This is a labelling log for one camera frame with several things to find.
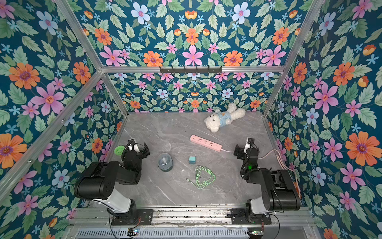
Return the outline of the pink power strip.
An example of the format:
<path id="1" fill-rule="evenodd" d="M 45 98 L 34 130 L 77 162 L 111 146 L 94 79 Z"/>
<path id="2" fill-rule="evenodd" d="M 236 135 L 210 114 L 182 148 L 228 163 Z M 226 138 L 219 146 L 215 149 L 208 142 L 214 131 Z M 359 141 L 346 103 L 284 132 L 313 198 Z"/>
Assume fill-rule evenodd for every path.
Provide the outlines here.
<path id="1" fill-rule="evenodd" d="M 211 149 L 211 150 L 214 150 L 214 151 L 217 151 L 217 152 L 220 152 L 222 151 L 222 145 L 218 144 L 218 143 L 215 143 L 213 141 L 210 141 L 210 140 L 207 140 L 207 139 L 204 139 L 204 138 L 201 138 L 199 136 L 196 136 L 196 135 L 191 135 L 190 137 L 190 141 L 192 143 L 195 143 L 197 145 L 200 145 L 200 146 L 203 146 L 203 147 L 206 147 L 208 149 Z"/>

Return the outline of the teal charger adapter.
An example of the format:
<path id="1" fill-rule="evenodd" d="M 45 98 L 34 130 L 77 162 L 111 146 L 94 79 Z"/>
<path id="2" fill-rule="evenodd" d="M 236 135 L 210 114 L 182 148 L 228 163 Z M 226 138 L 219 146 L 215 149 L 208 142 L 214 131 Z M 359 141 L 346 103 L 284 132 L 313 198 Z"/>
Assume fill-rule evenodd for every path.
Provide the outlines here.
<path id="1" fill-rule="evenodd" d="M 190 156 L 189 157 L 189 164 L 190 165 L 195 165 L 196 164 L 196 157 L 195 156 Z"/>

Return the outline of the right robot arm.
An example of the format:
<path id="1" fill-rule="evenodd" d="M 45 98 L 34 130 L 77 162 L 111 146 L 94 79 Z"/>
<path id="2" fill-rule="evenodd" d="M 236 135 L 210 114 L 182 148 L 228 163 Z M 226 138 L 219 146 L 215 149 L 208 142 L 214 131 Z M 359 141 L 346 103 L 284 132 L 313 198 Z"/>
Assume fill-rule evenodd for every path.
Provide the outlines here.
<path id="1" fill-rule="evenodd" d="M 258 161 L 271 153 L 276 154 L 280 169 L 267 169 L 259 166 Z M 231 209 L 227 216 L 231 218 L 232 224 L 240 225 L 247 222 L 249 224 L 264 223 L 269 225 L 271 220 L 268 217 L 271 213 L 284 213 L 300 209 L 298 183 L 292 180 L 291 169 L 285 166 L 278 150 L 273 149 L 266 155 L 260 156 L 260 150 L 255 144 L 255 139 L 248 138 L 244 147 L 236 145 L 233 155 L 242 161 L 241 178 L 248 184 L 259 185 L 261 195 L 247 200 L 244 208 Z"/>

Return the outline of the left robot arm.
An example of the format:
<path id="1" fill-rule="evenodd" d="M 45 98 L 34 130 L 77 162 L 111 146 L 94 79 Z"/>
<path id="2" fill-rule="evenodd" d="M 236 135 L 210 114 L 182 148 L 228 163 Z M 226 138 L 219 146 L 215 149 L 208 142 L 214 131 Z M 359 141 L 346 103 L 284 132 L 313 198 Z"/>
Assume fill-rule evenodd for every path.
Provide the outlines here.
<path id="1" fill-rule="evenodd" d="M 75 184 L 75 196 L 105 206 L 107 212 L 115 217 L 114 224 L 143 224 L 148 213 L 138 210 L 135 201 L 123 196 L 115 185 L 139 183 L 142 160 L 150 155 L 149 147 L 146 143 L 130 139 L 126 145 L 117 146 L 114 154 L 121 161 L 94 162 L 81 174 Z"/>

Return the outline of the green tape roll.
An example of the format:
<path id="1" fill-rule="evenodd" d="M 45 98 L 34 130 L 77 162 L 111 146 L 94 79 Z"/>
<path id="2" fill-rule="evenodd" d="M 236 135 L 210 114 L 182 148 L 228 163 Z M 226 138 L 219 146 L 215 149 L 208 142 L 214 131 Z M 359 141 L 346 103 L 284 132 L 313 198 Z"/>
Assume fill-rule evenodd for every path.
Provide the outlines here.
<path id="1" fill-rule="evenodd" d="M 114 149 L 114 154 L 117 156 L 122 156 L 123 152 L 125 150 L 125 146 L 119 145 Z"/>

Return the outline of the white teddy bear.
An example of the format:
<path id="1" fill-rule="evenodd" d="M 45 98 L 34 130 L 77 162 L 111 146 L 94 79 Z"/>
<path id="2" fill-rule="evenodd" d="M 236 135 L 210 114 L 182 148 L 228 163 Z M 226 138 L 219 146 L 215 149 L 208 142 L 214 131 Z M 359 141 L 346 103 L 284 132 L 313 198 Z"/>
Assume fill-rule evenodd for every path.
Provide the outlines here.
<path id="1" fill-rule="evenodd" d="M 244 117 L 246 111 L 237 107 L 235 103 L 229 103 L 226 111 L 216 110 L 205 118 L 204 123 L 211 132 L 218 132 L 220 128 L 231 124 L 233 121 Z"/>

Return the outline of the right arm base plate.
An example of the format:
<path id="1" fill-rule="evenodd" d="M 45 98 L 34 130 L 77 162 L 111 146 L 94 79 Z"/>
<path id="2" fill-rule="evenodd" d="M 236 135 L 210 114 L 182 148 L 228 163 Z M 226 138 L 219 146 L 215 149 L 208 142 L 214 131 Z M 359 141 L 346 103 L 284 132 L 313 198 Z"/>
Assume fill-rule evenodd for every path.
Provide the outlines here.
<path id="1" fill-rule="evenodd" d="M 270 225 L 270 215 L 252 214 L 244 208 L 232 208 L 226 216 L 231 219 L 233 225 Z"/>

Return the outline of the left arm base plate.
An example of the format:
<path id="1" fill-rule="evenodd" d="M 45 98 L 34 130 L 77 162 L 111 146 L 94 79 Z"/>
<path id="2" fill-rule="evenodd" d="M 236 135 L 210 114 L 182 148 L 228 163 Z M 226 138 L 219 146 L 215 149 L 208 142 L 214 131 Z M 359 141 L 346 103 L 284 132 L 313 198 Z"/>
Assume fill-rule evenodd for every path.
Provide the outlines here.
<path id="1" fill-rule="evenodd" d="M 113 226 L 149 226 L 153 219 L 152 209 L 130 209 L 126 213 L 111 213 Z"/>

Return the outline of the black hook rail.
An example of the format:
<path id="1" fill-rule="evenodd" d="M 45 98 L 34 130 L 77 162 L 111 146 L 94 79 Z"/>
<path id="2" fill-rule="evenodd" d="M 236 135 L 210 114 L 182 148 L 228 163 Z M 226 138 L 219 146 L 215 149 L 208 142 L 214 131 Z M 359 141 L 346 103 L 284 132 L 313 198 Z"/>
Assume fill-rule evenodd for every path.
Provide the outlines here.
<path id="1" fill-rule="evenodd" d="M 210 66 L 196 66 L 196 67 L 159 67 L 160 73 L 179 73 L 179 74 L 188 74 L 188 73 L 222 73 L 222 67 L 210 67 Z"/>

